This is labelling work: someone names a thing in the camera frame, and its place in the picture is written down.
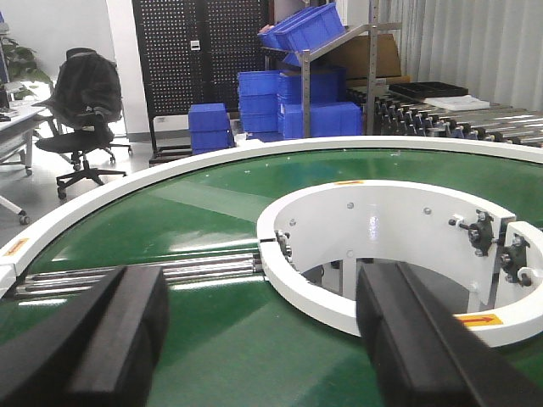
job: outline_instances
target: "yellow label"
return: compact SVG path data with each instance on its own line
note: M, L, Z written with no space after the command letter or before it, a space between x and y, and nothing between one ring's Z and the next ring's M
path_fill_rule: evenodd
M19 239L19 241L18 241L16 244L14 244L14 245L11 247L11 249L8 250L8 251L6 252L6 254L5 254L4 256L13 256L14 254L16 254L16 253L20 250L20 248L23 247L23 245L24 245L27 241L28 241L28 238L27 238L27 237L24 238L24 239Z
M363 184L363 180L353 180L353 181L337 181L335 185L354 185L354 184Z
M496 314L464 315L457 316L457 318L463 322L465 326L503 325L503 322Z

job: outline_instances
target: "black pegboard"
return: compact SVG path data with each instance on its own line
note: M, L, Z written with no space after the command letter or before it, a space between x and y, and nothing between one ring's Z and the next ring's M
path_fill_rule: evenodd
M237 108L237 76L263 70L268 0L132 0L152 137L156 116L194 103ZM199 41L200 50L191 50Z

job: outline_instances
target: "black office chair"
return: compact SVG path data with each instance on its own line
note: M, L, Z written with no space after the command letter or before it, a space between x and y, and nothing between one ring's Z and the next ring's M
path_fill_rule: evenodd
M79 180L87 178L103 185L101 175L126 175L125 171L91 168L87 160L87 153L101 148L115 161L109 149L114 135L108 123L120 119L121 100L119 76L111 61L89 48L69 50L53 94L37 105L47 107L53 114L43 118L53 137L38 140L36 147L52 153L71 153L74 165L75 172L57 177L60 199L65 199L66 188ZM74 131L60 134L54 120Z

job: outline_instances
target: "white curtain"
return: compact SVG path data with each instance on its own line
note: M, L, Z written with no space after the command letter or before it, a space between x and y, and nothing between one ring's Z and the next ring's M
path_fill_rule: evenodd
M543 1L382 0L403 72L464 86L477 98L543 110Z

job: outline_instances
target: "potted plant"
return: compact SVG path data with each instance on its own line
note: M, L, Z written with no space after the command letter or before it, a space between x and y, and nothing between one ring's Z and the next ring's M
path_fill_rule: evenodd
M28 47L21 47L17 41L7 36L2 37L2 50L8 66L8 75L11 81L42 82L52 85L49 75L37 66L36 51ZM14 94L14 98L20 100L25 96L33 96L31 90L37 85L25 86Z

